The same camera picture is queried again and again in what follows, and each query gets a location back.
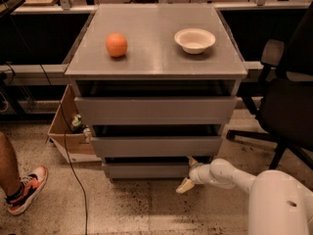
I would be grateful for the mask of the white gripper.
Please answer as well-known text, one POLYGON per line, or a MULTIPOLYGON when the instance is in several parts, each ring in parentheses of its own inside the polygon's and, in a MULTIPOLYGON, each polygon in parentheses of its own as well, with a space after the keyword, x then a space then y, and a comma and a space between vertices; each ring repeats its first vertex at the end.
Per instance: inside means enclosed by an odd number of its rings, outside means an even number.
POLYGON ((178 194, 184 194, 187 191, 195 187, 195 184, 208 184, 212 175, 210 172, 209 164, 198 164, 198 161, 193 157, 188 157, 189 159, 189 177, 185 178, 181 184, 176 189, 178 194))

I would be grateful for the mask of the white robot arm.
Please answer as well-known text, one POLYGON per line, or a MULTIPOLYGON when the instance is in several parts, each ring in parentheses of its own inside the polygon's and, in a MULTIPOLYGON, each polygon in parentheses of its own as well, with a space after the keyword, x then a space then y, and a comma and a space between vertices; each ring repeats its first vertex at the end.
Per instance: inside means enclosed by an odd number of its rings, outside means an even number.
POLYGON ((313 235, 313 192, 289 174, 268 169, 252 175, 223 159, 202 164, 189 158, 189 167, 179 194, 206 184, 248 194, 247 235, 313 235))

